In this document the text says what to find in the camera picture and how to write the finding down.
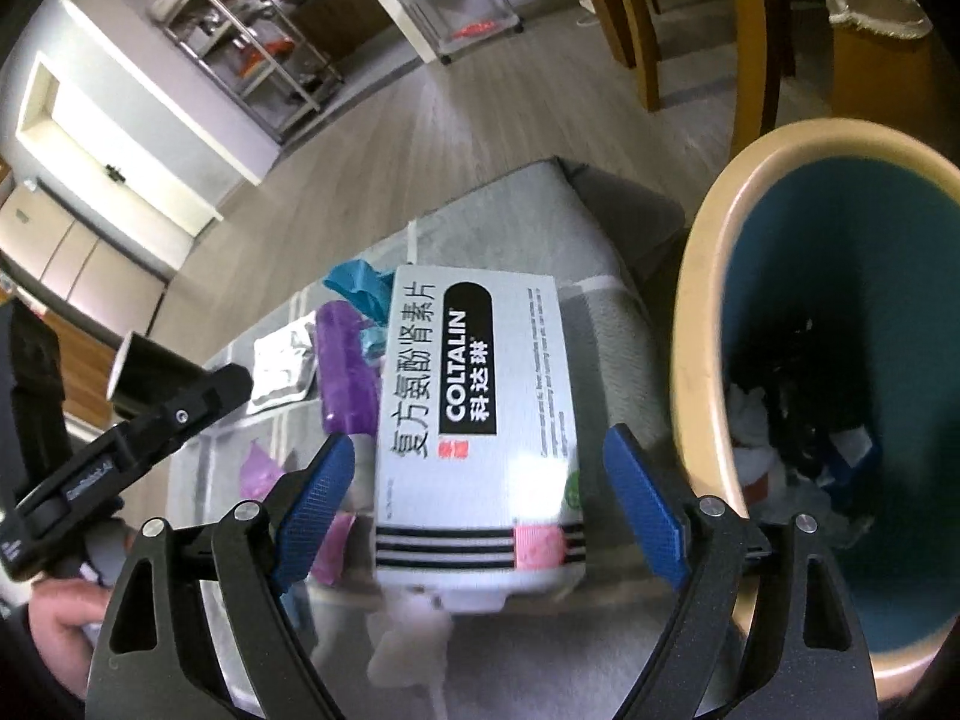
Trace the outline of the person's left hand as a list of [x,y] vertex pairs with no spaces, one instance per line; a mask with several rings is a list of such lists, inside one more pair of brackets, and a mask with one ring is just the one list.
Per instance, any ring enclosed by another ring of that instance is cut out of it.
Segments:
[[32,587],[32,642],[55,681],[76,699],[86,699],[93,661],[85,628],[104,621],[110,595],[84,578],[44,578]]

